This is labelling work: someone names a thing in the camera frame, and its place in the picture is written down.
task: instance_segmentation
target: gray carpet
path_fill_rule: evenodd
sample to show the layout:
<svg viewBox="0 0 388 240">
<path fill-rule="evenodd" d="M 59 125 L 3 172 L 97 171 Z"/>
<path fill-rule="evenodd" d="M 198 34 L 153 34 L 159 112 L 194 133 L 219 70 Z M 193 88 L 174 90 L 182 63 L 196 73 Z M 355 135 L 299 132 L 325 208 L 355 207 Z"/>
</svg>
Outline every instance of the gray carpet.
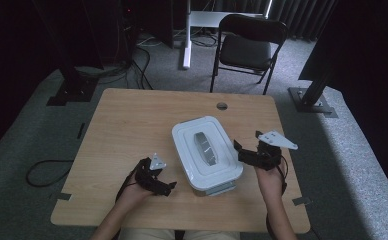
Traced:
<svg viewBox="0 0 388 240">
<path fill-rule="evenodd" d="M 207 38 L 197 40 L 210 42 Z M 214 48 L 193 45 L 191 68 L 183 70 L 179 44 L 175 49 L 156 42 L 142 46 L 151 57 L 146 70 L 149 82 L 157 90 L 208 92 Z M 297 79 L 313 46 L 287 40 L 268 90 L 268 95 L 275 98 L 286 136 L 299 145 L 291 155 L 303 196 L 312 200 L 307 211 L 315 233 L 298 237 L 388 239 L 388 180 L 342 94 L 325 90 L 326 100 L 339 116 L 325 118 L 323 114 L 297 112 L 287 91 L 289 87 L 309 86 L 310 82 Z M 147 55 L 136 50 L 134 59 L 143 68 Z M 90 68 L 80 70 L 96 72 Z M 63 227 L 50 222 L 65 179 L 50 187 L 35 188 L 25 182 L 25 174 L 41 160 L 73 159 L 83 139 L 83 135 L 78 137 L 81 124 L 89 124 L 102 91 L 109 87 L 139 88 L 140 76 L 133 66 L 123 76 L 103 78 L 91 102 L 63 107 L 46 106 L 62 82 L 58 71 L 39 85 L 0 141 L 0 239 L 89 238 L 94 227 Z M 215 92 L 261 94 L 264 84 L 257 85 L 256 80 L 222 71 Z M 48 164 L 36 169 L 31 178 L 45 183 L 70 166 Z M 270 238 L 268 234 L 242 233 L 242 239 Z"/>
</svg>

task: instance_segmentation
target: forearm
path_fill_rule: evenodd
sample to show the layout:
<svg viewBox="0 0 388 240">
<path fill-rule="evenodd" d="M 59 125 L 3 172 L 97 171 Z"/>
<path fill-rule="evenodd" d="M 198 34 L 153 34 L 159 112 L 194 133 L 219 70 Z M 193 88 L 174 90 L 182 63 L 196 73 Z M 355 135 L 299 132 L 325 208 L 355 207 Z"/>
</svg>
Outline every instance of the forearm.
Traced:
<svg viewBox="0 0 388 240">
<path fill-rule="evenodd" d="M 124 204 L 119 204 L 119 202 L 115 204 L 90 239 L 112 239 L 119 231 L 129 210 Z"/>
<path fill-rule="evenodd" d="M 268 210 L 269 223 L 277 239 L 297 239 L 293 228 L 291 227 L 287 213 L 285 212 L 282 199 L 280 197 L 276 197 L 267 199 L 265 198 L 264 200 Z"/>
</svg>

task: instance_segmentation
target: white plastic container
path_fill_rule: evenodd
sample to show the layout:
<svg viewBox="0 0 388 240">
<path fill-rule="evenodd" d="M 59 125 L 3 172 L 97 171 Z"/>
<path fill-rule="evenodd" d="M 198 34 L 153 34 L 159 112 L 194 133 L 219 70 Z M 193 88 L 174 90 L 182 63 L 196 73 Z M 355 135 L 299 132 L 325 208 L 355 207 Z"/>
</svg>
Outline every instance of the white plastic container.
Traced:
<svg viewBox="0 0 388 240">
<path fill-rule="evenodd" d="M 238 153 L 219 121 L 211 116 L 178 123 L 173 140 L 191 186 L 214 196 L 235 188 L 243 172 Z"/>
</svg>

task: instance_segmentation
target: person's leg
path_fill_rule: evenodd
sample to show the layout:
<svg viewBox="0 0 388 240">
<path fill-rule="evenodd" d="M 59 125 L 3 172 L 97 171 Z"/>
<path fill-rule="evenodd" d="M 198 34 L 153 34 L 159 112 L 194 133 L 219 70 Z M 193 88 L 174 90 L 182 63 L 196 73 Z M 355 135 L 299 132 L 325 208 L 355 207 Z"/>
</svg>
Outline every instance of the person's leg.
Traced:
<svg viewBox="0 0 388 240">
<path fill-rule="evenodd" d="M 122 228 L 119 240 L 173 240 L 174 230 Z"/>
<path fill-rule="evenodd" d="M 185 231 L 185 240 L 240 240 L 239 232 Z"/>
</svg>

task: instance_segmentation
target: black chair seat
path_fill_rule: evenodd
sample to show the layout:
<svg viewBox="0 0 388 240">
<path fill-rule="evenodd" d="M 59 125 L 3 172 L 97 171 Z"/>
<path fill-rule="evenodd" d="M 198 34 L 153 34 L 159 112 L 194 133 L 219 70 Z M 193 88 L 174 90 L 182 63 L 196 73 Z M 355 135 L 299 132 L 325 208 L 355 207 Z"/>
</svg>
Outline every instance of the black chair seat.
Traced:
<svg viewBox="0 0 388 240">
<path fill-rule="evenodd" d="M 271 45 L 229 35 L 225 37 L 220 62 L 228 66 L 266 71 L 271 65 Z"/>
</svg>

